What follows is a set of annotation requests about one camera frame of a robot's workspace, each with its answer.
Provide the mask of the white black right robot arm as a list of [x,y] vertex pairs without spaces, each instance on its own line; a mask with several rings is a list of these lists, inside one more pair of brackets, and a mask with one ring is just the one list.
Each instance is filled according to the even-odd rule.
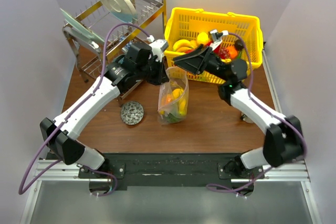
[[219,97],[246,115],[264,133],[262,147],[237,156],[229,165],[237,177],[246,178],[258,166],[279,167],[305,157],[307,147],[299,119],[271,109],[251,93],[243,84],[247,78],[246,61],[236,59],[225,63],[211,47],[198,47],[173,61],[188,73],[197,75],[206,71],[223,79],[224,83],[218,86]]

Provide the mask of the purple grape bunch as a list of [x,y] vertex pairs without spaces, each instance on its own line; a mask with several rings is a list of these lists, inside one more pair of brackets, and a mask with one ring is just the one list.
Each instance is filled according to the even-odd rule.
[[218,51],[218,56],[221,59],[230,59],[230,51],[227,48],[220,48]]

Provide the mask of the clear zip top bag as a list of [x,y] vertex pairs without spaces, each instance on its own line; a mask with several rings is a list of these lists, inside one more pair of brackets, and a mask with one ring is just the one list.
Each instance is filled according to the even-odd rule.
[[160,86],[158,120],[161,124],[174,124],[186,119],[189,83],[187,72],[179,67],[166,69],[169,81]]

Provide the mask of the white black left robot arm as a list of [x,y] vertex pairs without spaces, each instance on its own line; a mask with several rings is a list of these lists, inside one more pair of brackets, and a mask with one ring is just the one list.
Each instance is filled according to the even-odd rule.
[[87,166],[97,178],[105,177],[109,171],[106,158],[98,150],[80,143],[78,137],[106,104],[139,81],[155,86],[168,82],[164,66],[164,51],[168,46],[164,39],[150,44],[135,42],[125,55],[109,63],[103,75],[68,110],[53,120],[41,121],[47,147],[66,165]]

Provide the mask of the yellow pear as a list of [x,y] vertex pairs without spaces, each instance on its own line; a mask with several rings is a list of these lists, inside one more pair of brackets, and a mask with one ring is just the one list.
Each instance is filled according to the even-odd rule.
[[197,38],[196,38],[196,42],[198,45],[202,44],[202,45],[206,45],[210,42],[210,38],[209,38],[209,35],[208,33],[206,32],[201,32],[197,35]]

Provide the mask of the green leafy vegetable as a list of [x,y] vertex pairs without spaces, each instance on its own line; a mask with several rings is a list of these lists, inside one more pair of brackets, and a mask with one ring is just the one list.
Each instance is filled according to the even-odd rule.
[[173,115],[172,113],[169,113],[167,115],[165,115],[165,120],[168,124],[171,124],[171,123],[177,123],[177,122],[180,122],[182,121],[182,118],[180,117],[176,117],[175,115]]

